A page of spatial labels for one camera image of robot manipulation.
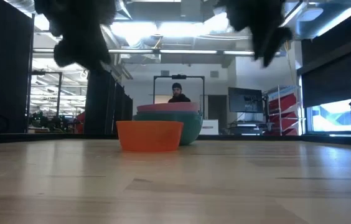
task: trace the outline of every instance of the orange object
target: orange object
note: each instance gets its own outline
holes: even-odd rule
[[[123,151],[171,152],[178,150],[183,123],[176,121],[117,121]]]

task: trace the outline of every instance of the stacked bowls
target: stacked bowls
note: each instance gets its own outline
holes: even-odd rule
[[[137,107],[135,121],[178,121],[183,123],[180,145],[194,142],[202,129],[198,103],[161,103]]]

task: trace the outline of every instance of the man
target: man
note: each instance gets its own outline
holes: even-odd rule
[[[173,84],[173,98],[169,100],[169,103],[179,103],[179,102],[190,102],[190,99],[182,94],[182,87],[180,83]]]

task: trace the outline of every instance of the metal rack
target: metal rack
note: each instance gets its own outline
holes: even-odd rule
[[[267,108],[267,113],[268,113],[268,119],[270,116],[274,116],[274,115],[278,115],[279,116],[279,134],[282,136],[283,132],[289,128],[292,128],[294,125],[296,125],[298,122],[304,121],[305,118],[300,118],[300,114],[297,113],[297,118],[282,118],[282,112],[283,111],[287,111],[288,109],[292,108],[293,106],[299,106],[300,105],[300,101],[296,100],[296,104],[290,106],[289,108],[285,109],[282,111],[281,109],[281,95],[285,95],[285,93],[290,93],[291,91],[293,91],[293,93],[295,94],[295,96],[297,96],[297,90],[300,87],[297,85],[278,85],[277,87],[274,87],[268,91],[264,91],[263,95],[267,96],[267,102],[266,102],[266,108]],[[278,112],[277,113],[272,113],[269,110],[269,102],[270,102],[270,98],[271,97],[278,97]],[[290,120],[296,120],[295,123],[293,123],[292,125],[290,125],[290,127],[283,129],[282,128],[282,120],[283,119],[290,119]]]

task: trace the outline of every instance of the tv screen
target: tv screen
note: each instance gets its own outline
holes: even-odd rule
[[[230,112],[263,113],[261,90],[228,88]]]

